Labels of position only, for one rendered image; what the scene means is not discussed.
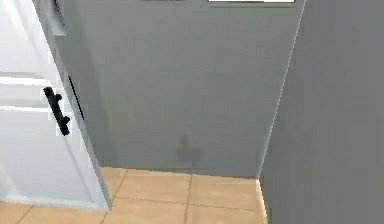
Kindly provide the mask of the white room door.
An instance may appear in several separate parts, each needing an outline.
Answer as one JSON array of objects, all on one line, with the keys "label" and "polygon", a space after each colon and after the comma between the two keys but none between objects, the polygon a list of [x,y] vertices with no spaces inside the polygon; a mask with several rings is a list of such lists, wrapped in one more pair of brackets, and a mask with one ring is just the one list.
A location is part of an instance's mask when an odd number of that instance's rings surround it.
[{"label": "white room door", "polygon": [[[0,201],[108,211],[111,200],[56,44],[54,0],[0,0]],[[62,95],[63,136],[43,89]]]}]

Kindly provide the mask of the white framed wall picture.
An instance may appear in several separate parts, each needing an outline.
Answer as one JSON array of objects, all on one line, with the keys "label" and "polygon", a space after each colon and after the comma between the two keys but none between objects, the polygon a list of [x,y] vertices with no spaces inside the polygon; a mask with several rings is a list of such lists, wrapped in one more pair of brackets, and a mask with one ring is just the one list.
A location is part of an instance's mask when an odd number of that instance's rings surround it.
[{"label": "white framed wall picture", "polygon": [[291,7],[299,0],[207,0],[213,6],[232,7]]}]

